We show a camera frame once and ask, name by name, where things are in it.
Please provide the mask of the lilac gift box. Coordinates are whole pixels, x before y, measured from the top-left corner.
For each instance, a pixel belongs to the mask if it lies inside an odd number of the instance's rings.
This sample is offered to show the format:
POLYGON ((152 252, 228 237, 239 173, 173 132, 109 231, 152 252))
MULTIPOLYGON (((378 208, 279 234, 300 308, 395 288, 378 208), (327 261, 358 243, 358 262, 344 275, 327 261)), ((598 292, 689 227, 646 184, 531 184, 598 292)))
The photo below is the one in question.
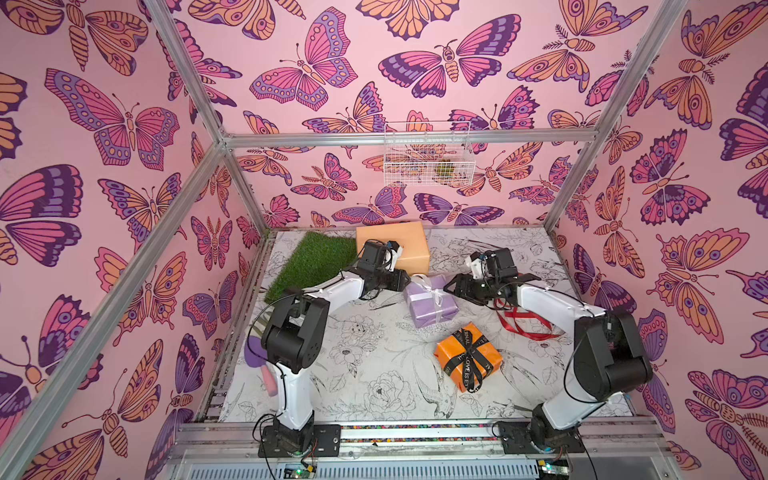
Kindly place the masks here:
POLYGON ((452 320, 459 307, 452 295, 444 291, 444 275, 415 274, 404 290, 405 301, 416 328, 452 320))

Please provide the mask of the red satin ribbon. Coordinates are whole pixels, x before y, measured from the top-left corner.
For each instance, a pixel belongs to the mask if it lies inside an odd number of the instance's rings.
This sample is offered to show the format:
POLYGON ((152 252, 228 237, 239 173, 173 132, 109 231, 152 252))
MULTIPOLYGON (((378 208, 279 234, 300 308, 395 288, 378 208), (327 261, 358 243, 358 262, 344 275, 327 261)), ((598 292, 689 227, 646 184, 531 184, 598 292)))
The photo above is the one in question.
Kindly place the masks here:
POLYGON ((496 299, 493 308, 501 327, 512 334, 534 342, 555 340, 564 335, 561 329, 549 321, 522 307, 513 306, 508 301, 496 299))

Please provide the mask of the orange gift box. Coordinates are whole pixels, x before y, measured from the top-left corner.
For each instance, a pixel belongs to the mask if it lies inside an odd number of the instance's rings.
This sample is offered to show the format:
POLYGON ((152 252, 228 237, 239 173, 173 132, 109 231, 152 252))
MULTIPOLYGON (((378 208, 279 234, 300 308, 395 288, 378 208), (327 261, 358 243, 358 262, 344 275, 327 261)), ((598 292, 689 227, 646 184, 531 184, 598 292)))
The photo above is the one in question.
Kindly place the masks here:
POLYGON ((476 393, 484 381, 499 371, 501 353, 483 332, 468 323, 440 341, 434 351, 440 369, 454 381, 462 393, 476 393))

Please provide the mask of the black printed ribbon bow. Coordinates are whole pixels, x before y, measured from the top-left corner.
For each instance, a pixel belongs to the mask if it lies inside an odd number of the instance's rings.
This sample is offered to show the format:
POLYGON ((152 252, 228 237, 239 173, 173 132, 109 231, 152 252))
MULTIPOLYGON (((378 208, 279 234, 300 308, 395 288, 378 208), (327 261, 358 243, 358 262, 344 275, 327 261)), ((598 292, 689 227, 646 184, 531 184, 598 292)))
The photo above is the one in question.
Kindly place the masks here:
POLYGON ((448 376, 455 372, 459 374, 458 386, 463 392, 478 392, 483 386, 483 380, 496 369, 496 365, 481 351, 482 347, 489 345, 489 341, 482 333, 475 336, 474 331, 468 327, 455 331, 452 338, 460 350, 452 354, 454 347, 443 348, 443 352, 450 354, 450 357, 442 364, 442 370, 448 376))

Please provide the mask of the white satin ribbon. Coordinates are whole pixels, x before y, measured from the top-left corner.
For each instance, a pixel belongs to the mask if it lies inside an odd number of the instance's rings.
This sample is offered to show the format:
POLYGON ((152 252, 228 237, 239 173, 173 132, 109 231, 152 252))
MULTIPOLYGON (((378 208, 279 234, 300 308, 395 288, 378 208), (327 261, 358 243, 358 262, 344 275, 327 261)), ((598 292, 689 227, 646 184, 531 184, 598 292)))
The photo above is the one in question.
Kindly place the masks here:
POLYGON ((414 274, 405 290, 406 304, 417 328, 423 328, 442 321, 443 293, 433 286, 431 278, 414 274))

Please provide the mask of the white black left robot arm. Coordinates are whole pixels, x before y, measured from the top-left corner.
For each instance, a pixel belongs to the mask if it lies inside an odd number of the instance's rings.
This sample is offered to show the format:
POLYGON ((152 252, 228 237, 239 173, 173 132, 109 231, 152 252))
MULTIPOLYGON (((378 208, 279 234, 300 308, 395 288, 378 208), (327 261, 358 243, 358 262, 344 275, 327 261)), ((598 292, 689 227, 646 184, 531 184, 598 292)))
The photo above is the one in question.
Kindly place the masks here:
POLYGON ((403 253, 404 247, 395 241, 368 240, 333 278, 312 287, 288 288, 271 303, 261 346, 278 377, 278 409, 265 438, 267 447, 303 454, 317 444, 308 369, 321 352, 328 318, 348 303, 383 290, 404 291, 411 279, 396 267, 403 253))

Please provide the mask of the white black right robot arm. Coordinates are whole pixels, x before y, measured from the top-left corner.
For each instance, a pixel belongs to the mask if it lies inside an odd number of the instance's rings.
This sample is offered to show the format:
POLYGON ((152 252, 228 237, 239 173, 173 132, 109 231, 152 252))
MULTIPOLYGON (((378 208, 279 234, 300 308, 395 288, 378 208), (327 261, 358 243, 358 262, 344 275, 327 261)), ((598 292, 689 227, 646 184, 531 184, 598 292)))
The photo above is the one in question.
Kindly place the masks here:
POLYGON ((625 308, 587 304, 519 273, 508 249, 473 253, 465 263, 468 272, 455 275, 444 292, 478 306, 532 313, 574 341, 560 391, 532 410, 528 435, 537 450, 563 447, 611 397, 652 380, 636 321, 625 308))

